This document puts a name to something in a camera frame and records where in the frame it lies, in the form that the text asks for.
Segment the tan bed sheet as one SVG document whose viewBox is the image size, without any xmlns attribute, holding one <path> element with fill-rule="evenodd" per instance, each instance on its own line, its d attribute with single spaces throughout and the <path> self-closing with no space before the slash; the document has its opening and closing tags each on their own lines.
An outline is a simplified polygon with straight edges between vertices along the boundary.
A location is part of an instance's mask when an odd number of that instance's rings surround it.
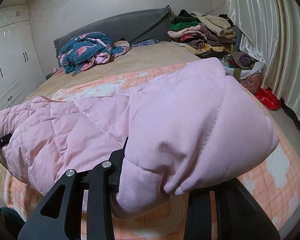
<svg viewBox="0 0 300 240">
<path fill-rule="evenodd" d="M 60 73 L 49 78 L 23 101 L 45 96 L 57 101 L 104 96 L 119 92 L 154 77 L 180 69 L 199 58 L 172 42 L 137 47 L 113 62 L 96 66 L 75 76 Z M 40 195 L 14 179 L 0 164 L 0 204 L 19 210 L 30 209 Z"/>
</svg>

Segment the shiny cream curtain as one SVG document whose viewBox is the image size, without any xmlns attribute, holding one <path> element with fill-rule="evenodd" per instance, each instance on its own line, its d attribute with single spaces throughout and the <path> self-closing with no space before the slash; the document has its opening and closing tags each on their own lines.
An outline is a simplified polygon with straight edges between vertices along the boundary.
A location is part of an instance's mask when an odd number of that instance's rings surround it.
<svg viewBox="0 0 300 240">
<path fill-rule="evenodd" d="M 240 50 L 265 64 L 271 88 L 300 121 L 300 8 L 295 0 L 226 0 L 242 32 Z"/>
</svg>

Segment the floral bag of clothes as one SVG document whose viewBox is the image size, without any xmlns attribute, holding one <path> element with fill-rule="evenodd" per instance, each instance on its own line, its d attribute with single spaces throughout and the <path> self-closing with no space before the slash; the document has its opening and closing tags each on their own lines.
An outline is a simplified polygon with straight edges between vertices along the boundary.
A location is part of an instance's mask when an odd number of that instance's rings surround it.
<svg viewBox="0 0 300 240">
<path fill-rule="evenodd" d="M 226 73 L 234 77 L 251 94 L 256 94 L 263 79 L 264 63 L 244 52 L 233 52 L 221 59 Z"/>
</svg>

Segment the blue flamingo duvet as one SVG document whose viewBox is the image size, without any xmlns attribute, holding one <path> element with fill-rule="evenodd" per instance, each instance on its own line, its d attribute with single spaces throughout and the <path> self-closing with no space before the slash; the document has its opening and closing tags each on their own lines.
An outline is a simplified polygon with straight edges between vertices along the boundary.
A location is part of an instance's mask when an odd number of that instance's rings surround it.
<svg viewBox="0 0 300 240">
<path fill-rule="evenodd" d="M 58 53 L 58 63 L 65 74 L 76 75 L 107 64 L 130 51 L 127 41 L 113 42 L 103 32 L 92 32 L 73 37 Z"/>
</svg>

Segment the pink quilted jacket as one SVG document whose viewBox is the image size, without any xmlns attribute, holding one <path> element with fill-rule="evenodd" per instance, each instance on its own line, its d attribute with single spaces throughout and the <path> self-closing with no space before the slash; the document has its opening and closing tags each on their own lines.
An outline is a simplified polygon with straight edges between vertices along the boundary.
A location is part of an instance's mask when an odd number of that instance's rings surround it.
<svg viewBox="0 0 300 240">
<path fill-rule="evenodd" d="M 240 176 L 279 143 L 272 121 L 215 58 L 109 96 L 36 97 L 0 111 L 0 137 L 6 134 L 0 162 L 43 195 L 67 170 L 90 170 L 123 148 L 111 198 L 118 219 Z"/>
</svg>

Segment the grey headboard cushion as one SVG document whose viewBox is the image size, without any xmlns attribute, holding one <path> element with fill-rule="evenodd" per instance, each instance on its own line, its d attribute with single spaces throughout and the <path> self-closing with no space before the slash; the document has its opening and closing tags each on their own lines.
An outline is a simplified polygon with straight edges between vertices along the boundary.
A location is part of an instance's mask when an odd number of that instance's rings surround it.
<svg viewBox="0 0 300 240">
<path fill-rule="evenodd" d="M 170 41 L 168 35 L 171 24 L 171 7 L 128 12 L 105 18 L 83 26 L 54 40 L 56 54 L 71 38 L 92 32 L 103 32 L 116 42 L 120 39 L 136 44 L 145 40 L 155 39 L 160 42 Z"/>
</svg>

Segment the red plastic bag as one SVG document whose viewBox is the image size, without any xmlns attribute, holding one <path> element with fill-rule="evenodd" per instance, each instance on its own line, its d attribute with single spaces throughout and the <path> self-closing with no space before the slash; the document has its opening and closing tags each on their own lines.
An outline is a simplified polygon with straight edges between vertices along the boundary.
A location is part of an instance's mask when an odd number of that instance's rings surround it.
<svg viewBox="0 0 300 240">
<path fill-rule="evenodd" d="M 255 97 L 270 111 L 277 111 L 281 108 L 281 101 L 272 93 L 271 89 L 269 88 L 259 87 L 255 93 Z"/>
</svg>

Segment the pile of folded clothes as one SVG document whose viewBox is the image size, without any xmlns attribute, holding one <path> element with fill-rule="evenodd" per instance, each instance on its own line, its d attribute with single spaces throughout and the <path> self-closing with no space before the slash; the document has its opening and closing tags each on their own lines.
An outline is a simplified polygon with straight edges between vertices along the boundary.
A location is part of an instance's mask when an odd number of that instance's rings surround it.
<svg viewBox="0 0 300 240">
<path fill-rule="evenodd" d="M 200 58 L 221 58 L 236 51 L 242 36 L 226 14 L 213 16 L 184 9 L 172 20 L 167 34 Z"/>
</svg>

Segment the orange white bear blanket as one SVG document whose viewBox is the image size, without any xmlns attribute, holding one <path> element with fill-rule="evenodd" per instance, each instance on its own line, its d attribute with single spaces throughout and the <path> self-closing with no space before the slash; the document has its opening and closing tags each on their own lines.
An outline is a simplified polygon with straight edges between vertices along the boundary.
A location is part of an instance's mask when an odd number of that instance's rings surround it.
<svg viewBox="0 0 300 240">
<path fill-rule="evenodd" d="M 46 81 L 33 96 L 46 96 L 57 101 L 103 96 L 147 82 L 157 76 L 173 73 L 185 64 L 148 70 L 113 69 L 107 76 L 90 74 L 70 77 L 58 74 Z M 300 222 L 300 132 L 282 112 L 272 116 L 277 122 L 280 143 L 261 165 L 240 176 L 239 181 L 256 198 L 281 234 Z M 41 195 L 0 168 L 0 198 L 23 219 L 41 200 Z M 172 198 L 162 209 L 134 220 L 114 222 L 116 239 L 182 239 L 185 228 L 187 195 Z"/>
</svg>

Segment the white wardrobe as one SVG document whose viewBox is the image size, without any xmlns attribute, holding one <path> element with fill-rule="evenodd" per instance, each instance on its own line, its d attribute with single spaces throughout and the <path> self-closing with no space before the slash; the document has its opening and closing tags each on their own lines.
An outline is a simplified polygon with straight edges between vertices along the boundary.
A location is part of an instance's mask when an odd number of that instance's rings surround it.
<svg viewBox="0 0 300 240">
<path fill-rule="evenodd" d="M 0 9 L 0 111 L 22 103 L 46 81 L 34 47 L 29 6 Z"/>
</svg>

